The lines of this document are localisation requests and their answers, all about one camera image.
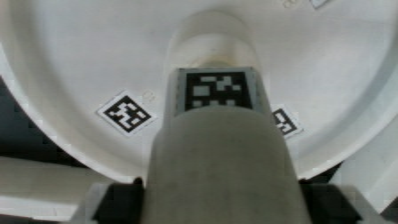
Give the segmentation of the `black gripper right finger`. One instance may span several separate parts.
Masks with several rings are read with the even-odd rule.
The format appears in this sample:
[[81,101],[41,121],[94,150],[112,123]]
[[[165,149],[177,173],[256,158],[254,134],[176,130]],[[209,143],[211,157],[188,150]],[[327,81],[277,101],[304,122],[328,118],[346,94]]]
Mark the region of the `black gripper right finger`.
[[309,181],[298,184],[312,224],[357,224],[362,217],[337,186]]

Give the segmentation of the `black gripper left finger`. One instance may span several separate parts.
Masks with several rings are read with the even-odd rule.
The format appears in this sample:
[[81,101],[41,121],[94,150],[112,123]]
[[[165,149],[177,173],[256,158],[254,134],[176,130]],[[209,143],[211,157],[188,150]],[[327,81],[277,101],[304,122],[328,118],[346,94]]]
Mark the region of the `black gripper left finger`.
[[112,184],[94,213],[97,224],[140,224],[142,200],[144,181],[140,178],[129,184]]

